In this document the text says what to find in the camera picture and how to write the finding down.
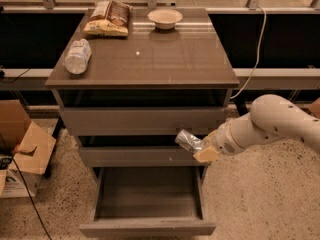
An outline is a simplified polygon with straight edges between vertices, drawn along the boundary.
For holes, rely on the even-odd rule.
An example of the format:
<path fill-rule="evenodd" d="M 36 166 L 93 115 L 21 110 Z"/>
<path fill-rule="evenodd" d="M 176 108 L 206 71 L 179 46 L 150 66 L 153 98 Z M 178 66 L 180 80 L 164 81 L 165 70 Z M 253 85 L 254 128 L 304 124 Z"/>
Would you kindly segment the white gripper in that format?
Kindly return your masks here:
<path fill-rule="evenodd" d="M 207 146 L 193 155 L 199 163 L 219 160 L 219 151 L 228 156 L 236 155 L 244 151 L 232 137 L 230 121 L 220 125 L 216 131 L 209 133 L 202 141 Z"/>

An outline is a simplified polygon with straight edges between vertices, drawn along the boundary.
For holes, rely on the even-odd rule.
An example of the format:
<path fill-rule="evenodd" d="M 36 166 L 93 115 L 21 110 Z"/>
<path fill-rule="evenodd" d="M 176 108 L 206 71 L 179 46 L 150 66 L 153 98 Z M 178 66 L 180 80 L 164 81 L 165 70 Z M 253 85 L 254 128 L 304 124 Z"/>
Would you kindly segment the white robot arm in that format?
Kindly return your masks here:
<path fill-rule="evenodd" d="M 233 156 L 254 145 L 294 139 L 320 153 L 320 120 L 277 95 L 255 99 L 250 111 L 220 125 L 203 139 L 204 146 L 193 157 L 199 163 Z"/>

